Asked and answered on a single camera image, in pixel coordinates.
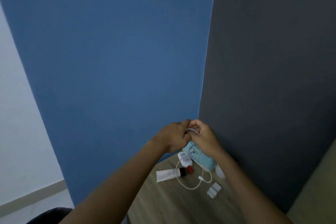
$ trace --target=person's left arm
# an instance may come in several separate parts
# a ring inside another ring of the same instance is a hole
[[[185,135],[190,120],[171,123],[118,171],[112,174],[81,204],[71,211],[60,224],[120,223],[147,176],[166,152],[175,152],[191,140]]]

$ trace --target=person's right arm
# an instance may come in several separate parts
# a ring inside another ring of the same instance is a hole
[[[199,132],[191,134],[192,141],[221,167],[248,224],[292,223],[223,149],[207,124],[193,120],[189,128]]]

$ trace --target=forearm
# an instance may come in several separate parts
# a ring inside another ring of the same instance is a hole
[[[150,140],[133,158],[78,205],[62,224],[120,223],[166,149]]]
[[[247,223],[292,223],[227,152],[219,150],[214,158],[225,173]]]

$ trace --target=wall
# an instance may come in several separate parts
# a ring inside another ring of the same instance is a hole
[[[0,205],[63,180],[0,6]]]
[[[336,136],[336,0],[214,0],[200,119],[284,211]]]
[[[2,0],[78,204],[199,111],[212,0]]]

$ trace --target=white wall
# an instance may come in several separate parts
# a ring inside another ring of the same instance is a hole
[[[61,180],[0,5],[0,205]]]

